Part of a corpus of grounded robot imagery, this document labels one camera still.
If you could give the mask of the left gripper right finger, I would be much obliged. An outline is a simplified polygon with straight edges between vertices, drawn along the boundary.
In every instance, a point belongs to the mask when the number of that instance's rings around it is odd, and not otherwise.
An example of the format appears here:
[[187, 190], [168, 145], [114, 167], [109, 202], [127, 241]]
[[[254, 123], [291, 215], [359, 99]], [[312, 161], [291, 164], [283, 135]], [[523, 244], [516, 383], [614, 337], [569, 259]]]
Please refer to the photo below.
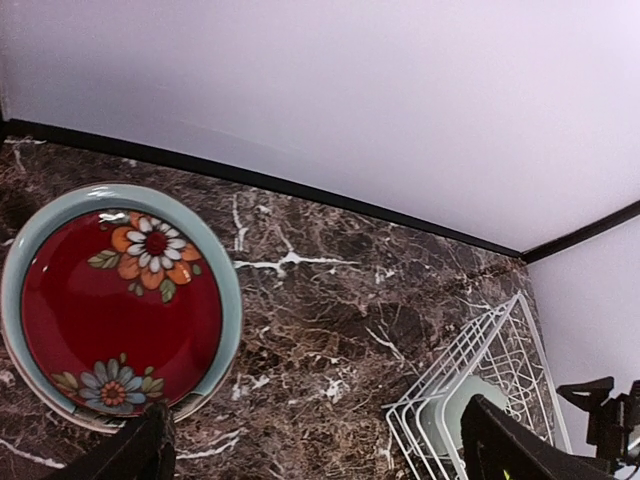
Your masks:
[[611, 479], [612, 474], [543, 441], [477, 394], [461, 417], [469, 479]]

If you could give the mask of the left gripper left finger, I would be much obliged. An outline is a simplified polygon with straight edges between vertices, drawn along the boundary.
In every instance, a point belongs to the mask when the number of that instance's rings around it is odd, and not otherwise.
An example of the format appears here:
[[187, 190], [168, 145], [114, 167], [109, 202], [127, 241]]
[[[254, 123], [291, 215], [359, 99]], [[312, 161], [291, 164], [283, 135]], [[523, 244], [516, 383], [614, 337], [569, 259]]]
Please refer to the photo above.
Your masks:
[[165, 402], [156, 402], [52, 478], [173, 479], [175, 464], [173, 416]]

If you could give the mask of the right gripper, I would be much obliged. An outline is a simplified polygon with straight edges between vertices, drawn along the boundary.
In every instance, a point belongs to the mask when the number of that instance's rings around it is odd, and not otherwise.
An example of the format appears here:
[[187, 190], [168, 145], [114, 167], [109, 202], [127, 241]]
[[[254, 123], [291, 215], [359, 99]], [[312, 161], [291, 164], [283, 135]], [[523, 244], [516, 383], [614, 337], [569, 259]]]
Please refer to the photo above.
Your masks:
[[632, 434], [639, 426], [639, 381], [628, 393], [611, 397], [614, 377], [585, 383], [565, 384], [556, 393], [589, 413], [586, 442], [596, 447], [596, 456], [617, 463], [634, 463]]

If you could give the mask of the dark red floral bowl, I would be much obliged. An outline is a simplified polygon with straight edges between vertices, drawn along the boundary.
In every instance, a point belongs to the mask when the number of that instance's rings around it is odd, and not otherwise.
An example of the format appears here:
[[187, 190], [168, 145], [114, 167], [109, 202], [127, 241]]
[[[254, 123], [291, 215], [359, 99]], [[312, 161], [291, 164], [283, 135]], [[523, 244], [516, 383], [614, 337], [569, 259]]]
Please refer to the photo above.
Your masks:
[[36, 365], [74, 404], [133, 416], [175, 404], [218, 349], [222, 306], [195, 244], [137, 211], [92, 212], [39, 247], [22, 290]]

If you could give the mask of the light teal plate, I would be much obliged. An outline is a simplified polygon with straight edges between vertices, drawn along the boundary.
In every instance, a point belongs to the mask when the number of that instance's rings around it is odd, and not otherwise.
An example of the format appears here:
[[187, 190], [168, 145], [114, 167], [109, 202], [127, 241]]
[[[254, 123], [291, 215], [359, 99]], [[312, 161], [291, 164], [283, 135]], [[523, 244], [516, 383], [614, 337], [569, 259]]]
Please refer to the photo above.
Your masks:
[[195, 244], [211, 268], [220, 294], [222, 331], [209, 370], [191, 391], [207, 394], [223, 382], [239, 346], [243, 326], [239, 281], [221, 242], [196, 213], [170, 196], [142, 186], [98, 184], [73, 190], [42, 207], [22, 227], [6, 256], [1, 282], [2, 334], [12, 362], [37, 377], [40, 385], [46, 383], [49, 393], [56, 390], [36, 365], [24, 335], [24, 280], [39, 247], [59, 227], [85, 214], [113, 211], [137, 211], [168, 222]]

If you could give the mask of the light teal bowl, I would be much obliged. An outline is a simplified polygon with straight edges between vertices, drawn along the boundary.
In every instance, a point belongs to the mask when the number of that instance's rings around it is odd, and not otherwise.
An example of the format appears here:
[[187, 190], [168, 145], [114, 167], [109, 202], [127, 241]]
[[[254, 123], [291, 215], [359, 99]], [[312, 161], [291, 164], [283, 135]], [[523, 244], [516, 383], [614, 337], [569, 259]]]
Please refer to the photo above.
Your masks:
[[[423, 449], [427, 457], [436, 455], [443, 457], [448, 455], [444, 442], [444, 435], [439, 431], [435, 422], [436, 407], [444, 399], [447, 388], [444, 386], [436, 389], [434, 386], [426, 391], [427, 401], [419, 415], [420, 424], [425, 431], [426, 438], [433, 450], [430, 450], [424, 439], [421, 439]], [[480, 394], [501, 410], [505, 411], [507, 396], [497, 386], [482, 380], [479, 376], [470, 375], [465, 378], [455, 390], [444, 409], [444, 426], [449, 431], [454, 447], [460, 450], [463, 446], [461, 437], [461, 418], [470, 399]]]

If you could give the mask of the right black frame post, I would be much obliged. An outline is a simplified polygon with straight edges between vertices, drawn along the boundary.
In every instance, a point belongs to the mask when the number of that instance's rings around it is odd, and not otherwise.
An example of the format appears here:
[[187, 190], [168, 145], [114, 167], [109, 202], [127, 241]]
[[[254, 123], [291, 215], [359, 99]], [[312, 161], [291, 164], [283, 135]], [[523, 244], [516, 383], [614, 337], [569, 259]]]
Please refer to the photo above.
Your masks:
[[639, 211], [640, 201], [637, 200], [569, 234], [523, 252], [520, 259], [526, 264], [532, 264], [548, 258], [638, 217]]

